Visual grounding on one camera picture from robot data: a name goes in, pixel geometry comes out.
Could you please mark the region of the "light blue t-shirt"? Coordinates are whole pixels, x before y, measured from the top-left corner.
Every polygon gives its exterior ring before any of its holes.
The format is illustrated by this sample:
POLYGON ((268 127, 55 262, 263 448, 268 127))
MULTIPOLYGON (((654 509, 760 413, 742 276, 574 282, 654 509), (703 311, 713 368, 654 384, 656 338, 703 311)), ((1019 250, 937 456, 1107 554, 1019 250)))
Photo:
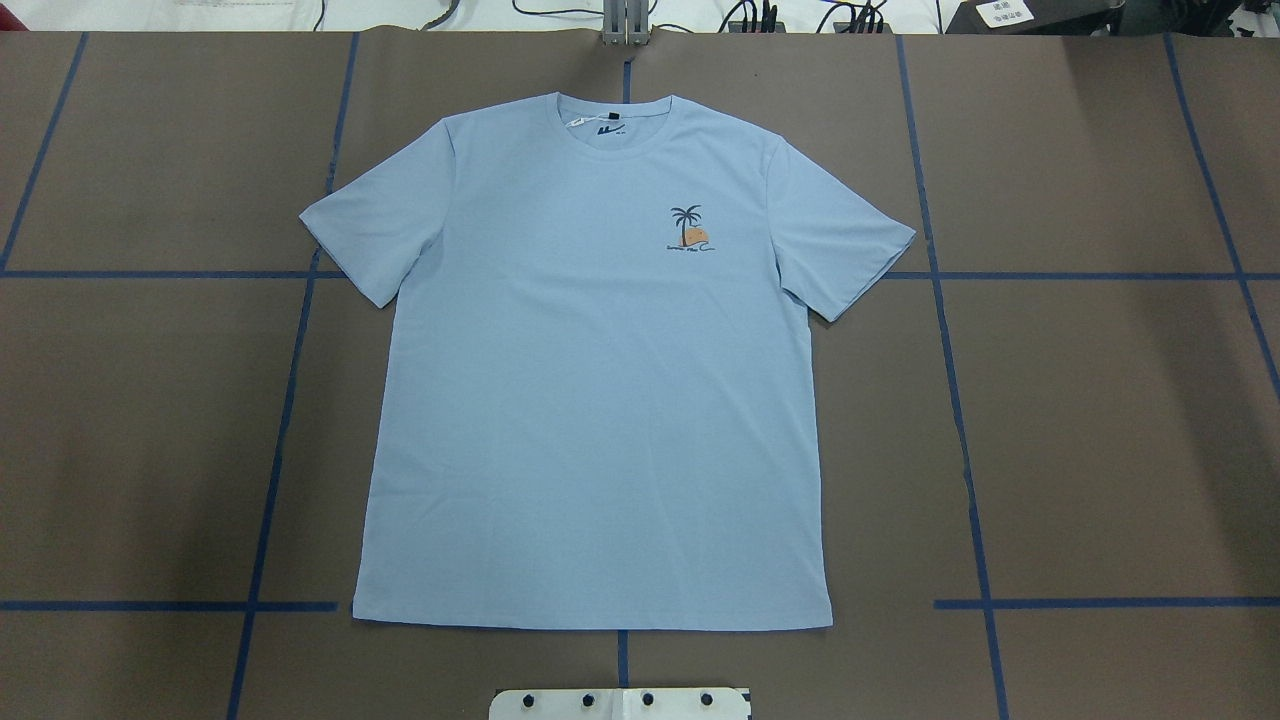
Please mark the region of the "light blue t-shirt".
POLYGON ((812 315, 914 231, 684 97, 445 117, 300 215, 393 306, 352 615, 831 626, 812 315))

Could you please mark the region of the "grey aluminium frame post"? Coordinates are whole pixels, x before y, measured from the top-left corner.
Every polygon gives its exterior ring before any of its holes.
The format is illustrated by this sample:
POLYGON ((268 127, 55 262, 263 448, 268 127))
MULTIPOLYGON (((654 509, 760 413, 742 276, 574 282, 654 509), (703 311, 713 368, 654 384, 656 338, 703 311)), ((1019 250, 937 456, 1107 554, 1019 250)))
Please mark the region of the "grey aluminium frame post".
POLYGON ((602 42, 605 46, 643 46, 652 36, 652 1, 602 1, 602 42))

